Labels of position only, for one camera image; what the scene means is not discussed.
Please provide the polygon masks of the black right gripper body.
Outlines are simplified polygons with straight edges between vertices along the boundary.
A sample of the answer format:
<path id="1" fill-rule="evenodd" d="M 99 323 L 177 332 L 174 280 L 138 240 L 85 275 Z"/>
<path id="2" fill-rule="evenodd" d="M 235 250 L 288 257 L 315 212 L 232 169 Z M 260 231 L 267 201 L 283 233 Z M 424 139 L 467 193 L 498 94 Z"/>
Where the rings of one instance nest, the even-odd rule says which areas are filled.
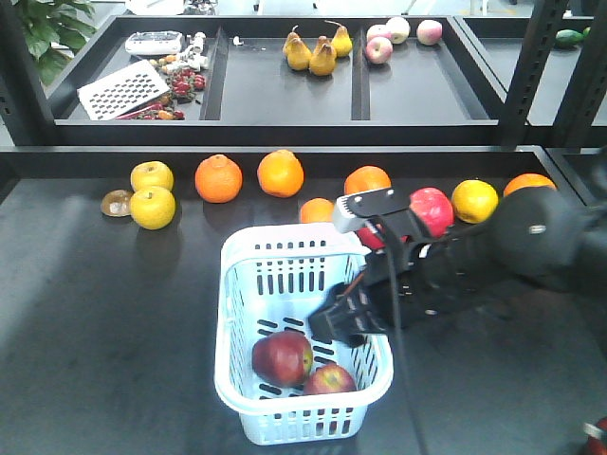
<path id="1" fill-rule="evenodd" d="M 503 267 L 490 257 L 488 224 L 439 239 L 400 238 L 380 223 L 366 229 L 382 243 L 366 256 L 360 286 L 377 316 L 398 328 L 491 305 L 503 290 Z"/>

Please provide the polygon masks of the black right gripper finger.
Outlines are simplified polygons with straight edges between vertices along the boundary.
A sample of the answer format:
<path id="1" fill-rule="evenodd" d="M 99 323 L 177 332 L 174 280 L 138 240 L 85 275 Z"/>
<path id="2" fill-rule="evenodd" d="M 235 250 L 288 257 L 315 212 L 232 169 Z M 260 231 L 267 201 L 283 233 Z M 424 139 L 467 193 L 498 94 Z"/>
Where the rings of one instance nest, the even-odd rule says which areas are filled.
<path id="1" fill-rule="evenodd" d="M 345 295 L 346 284 L 333 285 L 323 303 L 308 317 L 314 338 L 322 342 L 350 342 L 351 308 Z"/>
<path id="2" fill-rule="evenodd" d="M 367 335 L 385 335 L 389 328 L 388 322 L 381 312 L 373 305 L 349 304 L 350 314 L 353 317 L 353 326 L 348 336 L 348 346 L 356 348 L 365 343 Z"/>

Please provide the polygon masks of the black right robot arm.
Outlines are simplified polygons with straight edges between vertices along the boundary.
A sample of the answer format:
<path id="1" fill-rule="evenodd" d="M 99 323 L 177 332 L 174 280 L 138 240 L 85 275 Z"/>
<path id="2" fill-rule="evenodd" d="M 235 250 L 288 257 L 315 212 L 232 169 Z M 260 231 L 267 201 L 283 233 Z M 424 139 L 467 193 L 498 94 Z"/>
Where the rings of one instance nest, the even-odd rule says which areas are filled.
<path id="1" fill-rule="evenodd" d="M 505 301 L 534 288 L 606 299 L 606 205 L 571 204 L 547 187 L 506 196 L 480 224 L 434 239 L 409 198 L 388 188 L 344 195 L 336 228 L 369 228 L 381 248 L 308 319 L 315 337 L 351 347 Z"/>

